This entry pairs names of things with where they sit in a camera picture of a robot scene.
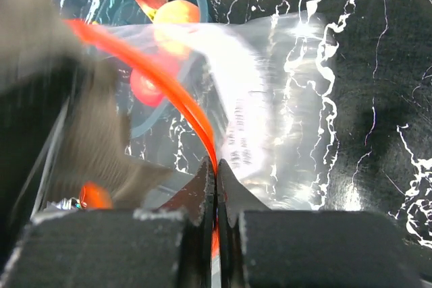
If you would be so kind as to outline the clear zip top bag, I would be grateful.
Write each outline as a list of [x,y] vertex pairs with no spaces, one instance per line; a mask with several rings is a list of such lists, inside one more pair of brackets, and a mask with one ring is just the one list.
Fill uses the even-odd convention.
[[[333,40],[325,20],[301,11],[245,24],[189,23],[181,36],[197,52],[186,92],[209,120],[213,144],[205,146],[185,115],[168,104],[150,130],[130,135],[126,151],[171,175],[138,202],[116,204],[107,190],[113,205],[160,207],[209,157],[226,161],[268,208],[318,209],[319,178],[333,140]],[[138,102],[119,79],[117,112],[132,121]]]

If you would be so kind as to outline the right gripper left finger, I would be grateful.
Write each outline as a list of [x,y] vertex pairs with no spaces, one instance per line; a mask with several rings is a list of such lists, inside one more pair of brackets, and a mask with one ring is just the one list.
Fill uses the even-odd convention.
[[52,210],[34,215],[2,287],[209,287],[215,177],[209,159],[154,211]]

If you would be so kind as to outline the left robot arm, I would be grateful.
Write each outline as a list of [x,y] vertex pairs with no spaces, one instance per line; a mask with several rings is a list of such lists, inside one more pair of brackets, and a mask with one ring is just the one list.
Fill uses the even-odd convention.
[[86,55],[51,0],[1,0],[1,258],[30,213],[38,158],[69,105],[47,200],[75,196],[88,181],[116,204],[141,201],[170,175],[125,154],[130,119],[116,110],[117,70]]

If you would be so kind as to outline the orange fake fruit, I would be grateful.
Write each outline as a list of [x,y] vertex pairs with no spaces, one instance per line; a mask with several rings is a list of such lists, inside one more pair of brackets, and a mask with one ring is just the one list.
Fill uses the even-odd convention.
[[187,57],[190,48],[180,41],[180,34],[186,24],[199,22],[198,6],[187,0],[173,0],[162,5],[153,19],[153,34],[158,47],[176,57]]

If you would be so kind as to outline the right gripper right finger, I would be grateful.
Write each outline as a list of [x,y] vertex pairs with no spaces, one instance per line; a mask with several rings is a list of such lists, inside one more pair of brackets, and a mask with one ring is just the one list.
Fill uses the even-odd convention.
[[394,224],[370,212],[271,210],[217,171],[222,287],[424,287]]

